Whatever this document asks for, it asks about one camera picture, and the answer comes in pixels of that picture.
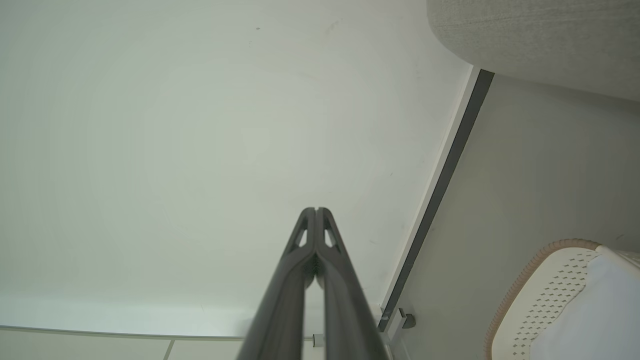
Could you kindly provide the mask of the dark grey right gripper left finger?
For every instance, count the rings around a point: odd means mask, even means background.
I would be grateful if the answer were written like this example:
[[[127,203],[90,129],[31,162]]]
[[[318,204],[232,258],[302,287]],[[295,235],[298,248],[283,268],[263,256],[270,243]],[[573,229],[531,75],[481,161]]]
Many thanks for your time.
[[[306,289],[316,270],[316,209],[302,210],[237,360],[302,360]]]

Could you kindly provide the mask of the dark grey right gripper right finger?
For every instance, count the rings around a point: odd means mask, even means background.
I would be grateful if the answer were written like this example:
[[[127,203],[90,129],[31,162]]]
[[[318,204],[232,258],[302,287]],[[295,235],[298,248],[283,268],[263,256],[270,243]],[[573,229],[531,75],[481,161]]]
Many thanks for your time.
[[[326,360],[389,360],[331,211],[316,213],[317,279],[324,291]]]

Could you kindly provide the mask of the white perforated laundry basket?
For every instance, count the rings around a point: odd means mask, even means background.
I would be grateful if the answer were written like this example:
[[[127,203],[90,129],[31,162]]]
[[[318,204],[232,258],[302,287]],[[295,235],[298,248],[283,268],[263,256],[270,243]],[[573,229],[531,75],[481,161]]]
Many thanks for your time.
[[[586,287],[588,265],[607,257],[640,276],[640,253],[585,239],[562,239],[538,251],[520,272],[489,324],[485,360],[531,360],[531,344]]]

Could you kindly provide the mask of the white black baseboard strip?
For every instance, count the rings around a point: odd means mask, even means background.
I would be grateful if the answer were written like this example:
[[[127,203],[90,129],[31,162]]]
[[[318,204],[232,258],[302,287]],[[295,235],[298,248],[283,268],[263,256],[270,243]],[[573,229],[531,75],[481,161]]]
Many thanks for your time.
[[[418,260],[420,250],[434,223],[435,215],[489,93],[494,76],[493,71],[478,66],[471,66],[464,76],[465,82],[454,103],[455,108],[446,126],[436,162],[430,171],[409,235],[403,243],[390,285],[380,305],[381,314],[377,324],[377,330],[380,333],[384,333],[392,321],[410,273]]]

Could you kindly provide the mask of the white garment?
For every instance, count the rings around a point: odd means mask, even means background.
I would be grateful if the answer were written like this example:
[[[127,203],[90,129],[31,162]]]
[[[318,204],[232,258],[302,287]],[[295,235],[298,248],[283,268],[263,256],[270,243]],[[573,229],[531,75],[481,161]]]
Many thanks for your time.
[[[640,253],[591,260],[585,288],[535,338],[530,360],[640,360]]]

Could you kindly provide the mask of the grey fabric sofa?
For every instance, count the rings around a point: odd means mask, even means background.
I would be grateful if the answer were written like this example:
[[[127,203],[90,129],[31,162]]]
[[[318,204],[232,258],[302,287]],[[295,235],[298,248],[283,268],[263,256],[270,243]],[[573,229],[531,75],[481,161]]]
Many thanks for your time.
[[[640,102],[640,0],[427,0],[426,14],[473,66]]]

